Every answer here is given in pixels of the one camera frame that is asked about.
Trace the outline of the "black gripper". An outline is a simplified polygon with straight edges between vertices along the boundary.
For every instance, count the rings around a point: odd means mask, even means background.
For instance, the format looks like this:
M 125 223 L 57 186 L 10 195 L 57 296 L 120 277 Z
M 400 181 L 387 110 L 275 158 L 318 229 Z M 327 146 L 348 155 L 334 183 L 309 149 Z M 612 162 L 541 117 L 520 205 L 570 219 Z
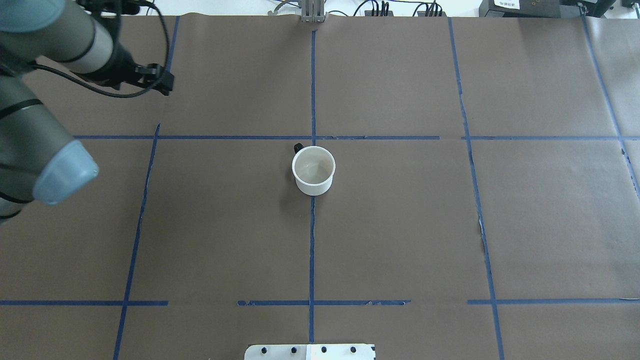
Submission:
M 161 64 L 137 63 L 129 50 L 118 47 L 102 68 L 102 85 L 119 91 L 122 84 L 169 96 L 174 90 L 175 76 Z

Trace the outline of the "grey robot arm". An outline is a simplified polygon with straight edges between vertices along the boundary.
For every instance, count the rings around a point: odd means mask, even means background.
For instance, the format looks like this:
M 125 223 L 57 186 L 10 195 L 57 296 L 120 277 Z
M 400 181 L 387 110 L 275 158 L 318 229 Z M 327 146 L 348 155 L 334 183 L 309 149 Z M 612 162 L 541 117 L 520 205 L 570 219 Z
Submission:
M 121 43 L 122 17 L 157 12 L 169 61 L 169 28 L 152 0 L 3 0 L 1 2 L 1 222 L 32 202 L 55 206 L 92 182 L 99 166 L 24 82 L 33 71 L 89 91 L 131 99 L 168 96 L 167 63 L 139 64 Z

